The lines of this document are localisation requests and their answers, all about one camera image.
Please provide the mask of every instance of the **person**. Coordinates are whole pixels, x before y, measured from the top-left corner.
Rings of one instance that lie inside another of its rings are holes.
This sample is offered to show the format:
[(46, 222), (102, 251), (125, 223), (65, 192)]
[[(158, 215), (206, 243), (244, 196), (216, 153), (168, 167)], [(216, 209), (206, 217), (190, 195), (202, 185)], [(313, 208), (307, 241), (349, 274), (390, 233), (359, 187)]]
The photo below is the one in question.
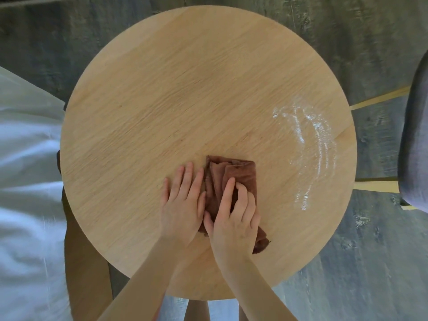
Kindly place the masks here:
[[(160, 237), (147, 259), (104, 311), (99, 321), (156, 320), (159, 306), (183, 250), (201, 223), (207, 230), (215, 261), (240, 305), (240, 320), (296, 320), (263, 279), (251, 259), (260, 223), (254, 195), (230, 178), (215, 222), (204, 211), (203, 168), (193, 180), (193, 164), (180, 166), (171, 187), (165, 179), (160, 201)], [(238, 201), (231, 212), (232, 195)], [(207, 302), (190, 300), (185, 321), (209, 321)]]

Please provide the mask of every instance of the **finger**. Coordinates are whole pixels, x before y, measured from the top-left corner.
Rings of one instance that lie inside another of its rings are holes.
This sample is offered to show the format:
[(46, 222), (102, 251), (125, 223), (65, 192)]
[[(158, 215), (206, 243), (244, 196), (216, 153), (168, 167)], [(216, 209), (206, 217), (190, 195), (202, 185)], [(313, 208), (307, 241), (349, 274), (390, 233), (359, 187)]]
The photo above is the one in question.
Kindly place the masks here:
[(243, 213), (248, 205), (248, 191), (247, 188), (239, 182), (236, 183), (236, 189), (238, 189), (238, 200), (236, 201), (230, 217), (235, 221), (240, 222), (242, 221)]
[(201, 219), (204, 215), (205, 199), (206, 198), (207, 198), (207, 192), (206, 191), (204, 191), (198, 198), (198, 209), (197, 209), (198, 219), (199, 218)]
[(186, 164), (185, 176), (183, 178), (183, 182), (180, 186), (179, 195), (182, 198), (187, 198), (189, 194), (190, 185), (192, 184), (193, 179), (193, 163), (188, 162)]
[(217, 218), (228, 219), (230, 216), (230, 207), (232, 205), (233, 190), (235, 189), (235, 178), (230, 178), (227, 181), (226, 188), (221, 198), (220, 207), (218, 209)]
[(204, 226), (205, 230), (207, 230), (208, 236), (211, 238), (214, 230), (214, 222), (211, 219), (211, 215), (207, 211), (204, 213)]
[(162, 195), (160, 196), (160, 206), (163, 207), (167, 203), (169, 198), (169, 179), (165, 178), (163, 180), (163, 187), (162, 187)]
[(255, 213), (255, 198), (253, 194), (248, 193), (247, 208), (245, 209), (245, 212), (243, 213), (243, 216), (242, 216), (242, 222), (244, 223), (245, 227), (248, 227), (249, 224), (251, 223), (254, 213)]
[(258, 209), (255, 209), (255, 213), (253, 215), (253, 218), (251, 219), (250, 226), (252, 229), (257, 229), (260, 225), (261, 215), (259, 213)]
[(192, 183), (192, 187), (190, 187), (189, 195), (190, 198), (197, 198), (201, 192), (202, 180), (204, 179), (204, 168), (199, 168), (196, 173), (195, 180)]
[(183, 166), (179, 166), (177, 169), (177, 172), (175, 173), (173, 185), (171, 187), (171, 193), (169, 194), (169, 199), (175, 199), (177, 195), (179, 194), (180, 186), (181, 186), (181, 179), (183, 178)]

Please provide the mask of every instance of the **person's left arm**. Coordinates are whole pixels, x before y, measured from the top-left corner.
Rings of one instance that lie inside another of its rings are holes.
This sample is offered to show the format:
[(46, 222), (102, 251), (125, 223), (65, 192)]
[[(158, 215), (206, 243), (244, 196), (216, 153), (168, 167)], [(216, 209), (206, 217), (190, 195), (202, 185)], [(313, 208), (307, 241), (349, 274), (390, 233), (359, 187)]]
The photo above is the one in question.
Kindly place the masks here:
[(201, 168), (192, 182), (193, 164), (188, 163), (177, 169), (171, 190), (168, 179), (165, 179), (160, 204), (160, 237), (99, 321), (153, 318), (183, 250), (201, 225), (206, 196), (205, 192), (200, 194), (203, 176)]

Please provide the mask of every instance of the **cloth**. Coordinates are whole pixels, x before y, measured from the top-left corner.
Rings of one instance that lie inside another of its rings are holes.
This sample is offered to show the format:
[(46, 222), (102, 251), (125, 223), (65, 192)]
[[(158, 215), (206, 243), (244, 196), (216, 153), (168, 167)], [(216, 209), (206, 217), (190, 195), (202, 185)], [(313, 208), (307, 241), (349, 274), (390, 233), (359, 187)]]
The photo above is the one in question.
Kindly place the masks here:
[(428, 213), (428, 52), (416, 70), (407, 101), (398, 180), (402, 198)]
[(71, 321), (56, 167), (64, 103), (0, 68), (0, 319)]
[[(254, 195), (257, 203), (257, 182), (255, 174), (255, 163), (253, 161), (229, 159), (222, 156), (207, 156), (205, 167), (205, 190), (207, 192), (205, 210), (215, 218), (220, 207), (221, 198), (227, 181), (235, 178), (237, 182), (247, 187), (247, 190)], [(238, 200), (238, 190), (235, 188), (232, 197), (232, 207)], [(204, 225), (201, 225), (200, 232), (206, 234)], [(253, 254), (262, 252), (269, 244), (266, 233), (260, 227), (257, 230)]]

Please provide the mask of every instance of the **person's left hand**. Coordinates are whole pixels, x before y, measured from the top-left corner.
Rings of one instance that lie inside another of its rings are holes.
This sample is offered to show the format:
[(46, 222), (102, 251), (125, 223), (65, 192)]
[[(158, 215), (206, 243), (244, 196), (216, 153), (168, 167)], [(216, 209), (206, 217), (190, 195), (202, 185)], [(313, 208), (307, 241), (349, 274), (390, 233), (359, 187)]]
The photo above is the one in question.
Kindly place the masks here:
[(193, 163), (179, 166), (171, 190), (165, 178), (160, 201), (160, 237), (177, 240), (185, 247), (198, 232), (205, 210), (206, 192), (200, 194), (204, 169), (198, 170), (193, 182), (192, 176)]

